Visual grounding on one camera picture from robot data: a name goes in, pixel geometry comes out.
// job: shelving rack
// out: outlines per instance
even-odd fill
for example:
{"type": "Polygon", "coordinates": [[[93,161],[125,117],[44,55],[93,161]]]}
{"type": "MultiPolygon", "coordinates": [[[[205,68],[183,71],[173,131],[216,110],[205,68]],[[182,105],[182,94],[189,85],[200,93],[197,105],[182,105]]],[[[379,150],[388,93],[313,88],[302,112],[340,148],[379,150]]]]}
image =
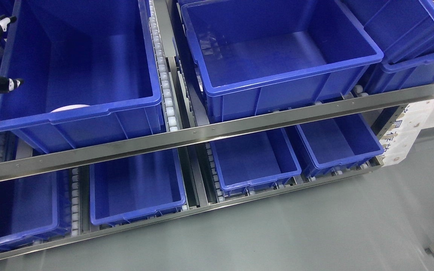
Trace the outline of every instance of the shelving rack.
{"type": "MultiPolygon", "coordinates": [[[[166,9],[157,7],[157,17],[170,19],[177,57],[167,57],[167,70],[172,84],[174,101],[176,101],[176,118],[180,130],[154,134],[148,137],[128,139],[81,149],[73,149],[46,155],[22,158],[0,163],[0,181],[12,180],[44,172],[62,169],[79,168],[79,225],[77,234],[69,234],[65,238],[53,239],[40,244],[33,244],[19,249],[0,253],[0,260],[41,251],[52,247],[69,245],[100,236],[152,225],[162,221],[182,218],[198,213],[212,211],[224,207],[250,202],[274,195],[288,193],[309,187],[342,180],[365,174],[380,168],[383,164],[379,157],[373,158],[366,166],[308,180],[296,176],[286,186],[274,187],[257,193],[223,198],[215,186],[215,177],[209,161],[206,142],[235,137],[252,132],[260,132],[280,127],[313,122],[372,110],[383,110],[377,118],[373,131],[381,137],[384,131],[394,123],[397,116],[408,103],[434,99],[434,84],[376,94],[362,97],[343,97],[341,101],[320,104],[294,110],[286,110],[260,115],[241,120],[209,124],[205,107],[200,99],[200,85],[194,70],[176,0],[167,0],[166,9]],[[187,206],[183,211],[165,216],[155,217],[115,228],[104,228],[91,225],[89,221],[89,164],[124,158],[133,155],[179,148],[182,163],[187,206]]],[[[18,148],[19,153],[31,153],[28,146],[18,148]]]]}

